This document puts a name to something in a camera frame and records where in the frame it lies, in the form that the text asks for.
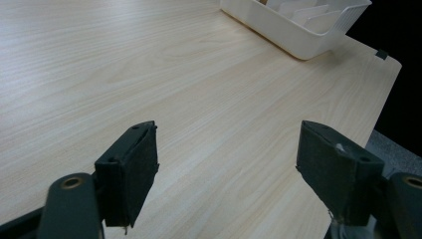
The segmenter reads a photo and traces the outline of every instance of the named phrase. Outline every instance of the wooden table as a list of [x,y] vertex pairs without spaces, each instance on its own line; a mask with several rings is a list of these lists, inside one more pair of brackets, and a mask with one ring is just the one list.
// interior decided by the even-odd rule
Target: wooden table
[[302,120],[365,145],[400,64],[344,37],[299,61],[218,0],[0,2],[0,224],[155,120],[161,164],[127,237],[321,238]]

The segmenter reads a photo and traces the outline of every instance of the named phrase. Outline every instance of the gray floor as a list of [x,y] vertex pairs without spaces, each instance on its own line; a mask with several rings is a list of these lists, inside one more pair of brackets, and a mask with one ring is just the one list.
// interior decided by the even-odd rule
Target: gray floor
[[422,158],[374,130],[366,150],[385,161],[384,176],[392,172],[409,172],[422,176]]
[[[422,158],[400,146],[378,131],[373,131],[366,150],[385,161],[383,175],[391,176],[395,172],[408,172],[422,176]],[[366,227],[350,227],[332,222],[325,239],[373,239],[376,220],[371,217]]]

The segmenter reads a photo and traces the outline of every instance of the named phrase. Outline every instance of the light wooden tabletop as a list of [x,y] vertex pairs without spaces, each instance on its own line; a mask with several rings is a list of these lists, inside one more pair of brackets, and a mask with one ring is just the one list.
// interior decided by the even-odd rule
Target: light wooden tabletop
[[365,145],[401,65],[344,37],[299,61],[218,0],[0,2],[0,224],[155,120],[160,169],[105,238],[322,238],[296,171],[302,120]]

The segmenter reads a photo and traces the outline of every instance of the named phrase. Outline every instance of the black background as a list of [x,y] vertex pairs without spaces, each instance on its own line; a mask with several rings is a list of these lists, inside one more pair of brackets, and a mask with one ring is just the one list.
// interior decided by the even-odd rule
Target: black background
[[375,129],[421,156],[422,9],[414,0],[372,0],[347,35],[399,61],[402,69]]

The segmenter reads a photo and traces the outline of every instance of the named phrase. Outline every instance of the white container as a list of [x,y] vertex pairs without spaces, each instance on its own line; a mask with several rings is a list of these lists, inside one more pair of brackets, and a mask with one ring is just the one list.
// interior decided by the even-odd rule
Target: white container
[[369,0],[221,0],[223,11],[293,56],[308,60],[338,46]]

